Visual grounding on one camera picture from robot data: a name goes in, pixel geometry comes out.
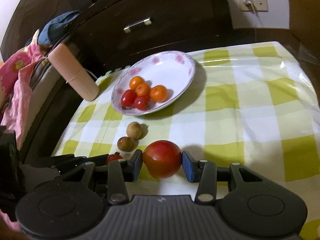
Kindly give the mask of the oblong red cherry tomato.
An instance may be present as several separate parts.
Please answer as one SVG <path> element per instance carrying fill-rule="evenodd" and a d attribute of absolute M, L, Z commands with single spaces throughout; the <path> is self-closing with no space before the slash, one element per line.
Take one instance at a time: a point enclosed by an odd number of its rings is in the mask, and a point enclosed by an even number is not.
<path fill-rule="evenodd" d="M 119 152 L 115 152 L 114 154 L 110 154 L 106 159 L 106 165 L 108 165 L 110 162 L 114 160 L 123 159 L 123 157 L 120 155 Z"/>

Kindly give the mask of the large red orange tomato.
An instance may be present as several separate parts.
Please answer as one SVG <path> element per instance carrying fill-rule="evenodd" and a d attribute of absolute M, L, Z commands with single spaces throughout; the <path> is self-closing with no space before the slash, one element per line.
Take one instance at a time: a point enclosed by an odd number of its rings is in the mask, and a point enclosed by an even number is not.
<path fill-rule="evenodd" d="M 167 179 L 174 176 L 180 169 L 182 151 L 171 141 L 158 140 L 144 150 L 143 163 L 153 178 Z"/>

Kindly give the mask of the round red cherry tomato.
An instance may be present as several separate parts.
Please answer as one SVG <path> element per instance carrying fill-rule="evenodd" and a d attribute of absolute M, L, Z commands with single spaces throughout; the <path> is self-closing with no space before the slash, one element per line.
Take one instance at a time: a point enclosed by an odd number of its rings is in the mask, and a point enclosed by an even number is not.
<path fill-rule="evenodd" d="M 122 109 L 131 108 L 135 103 L 136 97 L 137 94 L 134 90 L 126 90 L 120 100 Z"/>

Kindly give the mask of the red cherry tomato with stem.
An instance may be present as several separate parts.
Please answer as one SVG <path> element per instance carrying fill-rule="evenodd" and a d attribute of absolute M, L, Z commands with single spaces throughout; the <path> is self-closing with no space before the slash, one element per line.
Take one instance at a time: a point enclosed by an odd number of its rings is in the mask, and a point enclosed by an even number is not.
<path fill-rule="evenodd" d="M 138 96 L 134 101 L 134 107 L 141 111 L 147 111 L 150 106 L 149 96 Z"/>

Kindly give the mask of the small orange mandarin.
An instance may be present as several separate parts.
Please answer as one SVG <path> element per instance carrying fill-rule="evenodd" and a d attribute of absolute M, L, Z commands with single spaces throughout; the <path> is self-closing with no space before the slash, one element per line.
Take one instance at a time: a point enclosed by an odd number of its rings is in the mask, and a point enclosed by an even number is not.
<path fill-rule="evenodd" d="M 141 83 L 136 87 L 135 93 L 138 96 L 149 96 L 150 95 L 150 86 L 147 83 Z"/>

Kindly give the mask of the green white checkered tablecloth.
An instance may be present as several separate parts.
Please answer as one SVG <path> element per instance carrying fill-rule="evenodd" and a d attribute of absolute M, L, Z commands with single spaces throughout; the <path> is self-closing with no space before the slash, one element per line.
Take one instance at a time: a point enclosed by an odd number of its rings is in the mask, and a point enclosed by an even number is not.
<path fill-rule="evenodd" d="M 299 195 L 308 207 L 303 239 L 319 239 L 319 103 L 296 59 L 278 42 L 195 51 L 196 74 L 165 109 L 124 116 L 111 105 L 121 72 L 97 80 L 101 94 L 83 101 L 53 154 L 93 157 L 117 150 L 133 121 L 145 124 L 143 150 L 174 142 L 217 166 L 242 163 Z"/>

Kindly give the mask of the grey striped mattress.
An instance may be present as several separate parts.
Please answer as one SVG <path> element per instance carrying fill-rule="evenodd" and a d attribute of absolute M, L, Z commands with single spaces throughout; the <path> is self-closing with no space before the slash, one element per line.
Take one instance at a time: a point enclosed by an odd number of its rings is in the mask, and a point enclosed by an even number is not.
<path fill-rule="evenodd" d="M 23 108 L 23 122 L 20 141 L 24 143 L 28 133 L 42 109 L 46 100 L 52 103 L 56 95 L 62 96 L 68 91 L 72 96 L 78 97 L 75 91 L 62 78 L 59 72 L 52 66 L 48 58 L 41 58 L 31 72 L 31 79 L 27 86 L 30 94 L 27 97 L 27 104 Z"/>

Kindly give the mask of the orange mandarin in plate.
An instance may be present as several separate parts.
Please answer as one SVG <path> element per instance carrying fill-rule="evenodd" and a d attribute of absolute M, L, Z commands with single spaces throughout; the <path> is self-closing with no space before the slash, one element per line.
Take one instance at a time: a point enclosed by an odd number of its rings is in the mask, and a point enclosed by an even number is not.
<path fill-rule="evenodd" d="M 142 77 L 135 76 L 130 80 L 129 87 L 131 90 L 136 90 L 136 88 L 144 82 L 145 80 Z"/>
<path fill-rule="evenodd" d="M 155 102 L 164 102 L 168 98 L 168 90 L 163 85 L 157 85 L 150 90 L 150 98 Z"/>

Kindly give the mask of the orange mandarin far in plate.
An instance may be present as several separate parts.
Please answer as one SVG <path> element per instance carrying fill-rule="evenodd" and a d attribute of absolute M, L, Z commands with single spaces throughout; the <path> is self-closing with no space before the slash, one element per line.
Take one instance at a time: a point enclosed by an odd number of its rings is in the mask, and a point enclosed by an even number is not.
<path fill-rule="evenodd" d="M 144 82 L 145 80 L 142 77 L 135 76 L 130 80 L 129 87 L 131 90 L 136 90 L 136 88 Z"/>

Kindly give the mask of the pink floral blanket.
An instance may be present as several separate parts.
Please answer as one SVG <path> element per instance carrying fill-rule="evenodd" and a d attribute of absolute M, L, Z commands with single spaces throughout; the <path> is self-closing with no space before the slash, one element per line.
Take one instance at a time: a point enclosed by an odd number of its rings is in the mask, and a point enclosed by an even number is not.
<path fill-rule="evenodd" d="M 31 101 L 31 77 L 37 64 L 47 65 L 45 49 L 38 44 L 37 30 L 31 42 L 1 64 L 1 126 L 15 132 L 16 145 L 22 147 Z"/>

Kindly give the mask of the pink ribbed cylinder container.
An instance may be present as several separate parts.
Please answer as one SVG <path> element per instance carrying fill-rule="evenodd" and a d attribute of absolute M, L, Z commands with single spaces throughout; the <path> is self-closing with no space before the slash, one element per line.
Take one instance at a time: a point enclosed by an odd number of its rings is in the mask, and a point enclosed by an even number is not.
<path fill-rule="evenodd" d="M 84 100 L 93 101 L 99 95 L 99 87 L 65 44 L 57 45 L 48 54 L 48 59 Z"/>

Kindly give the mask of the white floral plate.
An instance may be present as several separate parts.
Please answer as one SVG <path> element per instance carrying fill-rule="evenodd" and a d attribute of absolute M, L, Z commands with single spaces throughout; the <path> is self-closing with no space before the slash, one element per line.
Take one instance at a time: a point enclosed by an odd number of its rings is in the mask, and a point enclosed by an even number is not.
<path fill-rule="evenodd" d="M 163 51 L 150 55 L 123 71 L 116 81 L 111 94 L 111 104 L 115 111 L 123 115 L 140 116 L 159 111 L 177 100 L 190 86 L 196 72 L 195 61 L 181 51 Z M 130 80 L 140 76 L 148 85 L 163 85 L 168 89 L 164 102 L 150 101 L 147 110 L 135 107 L 125 109 L 121 97 L 130 88 Z"/>

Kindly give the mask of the blue cloth on bed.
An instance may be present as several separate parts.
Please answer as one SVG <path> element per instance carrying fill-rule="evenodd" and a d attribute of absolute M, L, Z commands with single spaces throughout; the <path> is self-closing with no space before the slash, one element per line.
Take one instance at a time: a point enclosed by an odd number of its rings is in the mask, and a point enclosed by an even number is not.
<path fill-rule="evenodd" d="M 41 30 L 37 40 L 38 44 L 43 46 L 55 44 L 67 33 L 66 26 L 71 23 L 72 20 L 74 20 L 79 14 L 80 11 L 78 10 L 69 11 L 50 20 Z"/>

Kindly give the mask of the dark wooden nightstand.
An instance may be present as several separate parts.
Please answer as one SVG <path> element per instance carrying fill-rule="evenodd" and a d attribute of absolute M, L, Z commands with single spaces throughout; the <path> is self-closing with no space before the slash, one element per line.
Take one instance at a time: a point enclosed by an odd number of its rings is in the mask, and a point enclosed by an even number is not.
<path fill-rule="evenodd" d="M 159 51 L 223 46 L 233 27 L 227 0 L 99 0 L 68 30 L 65 44 L 103 75 Z"/>

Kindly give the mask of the wall power socket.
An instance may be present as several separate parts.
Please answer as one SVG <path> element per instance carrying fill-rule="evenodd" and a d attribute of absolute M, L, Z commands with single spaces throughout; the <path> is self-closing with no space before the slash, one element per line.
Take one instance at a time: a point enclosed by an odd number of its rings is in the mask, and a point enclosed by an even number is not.
<path fill-rule="evenodd" d="M 241 11 L 268 12 L 267 0 L 238 0 Z"/>

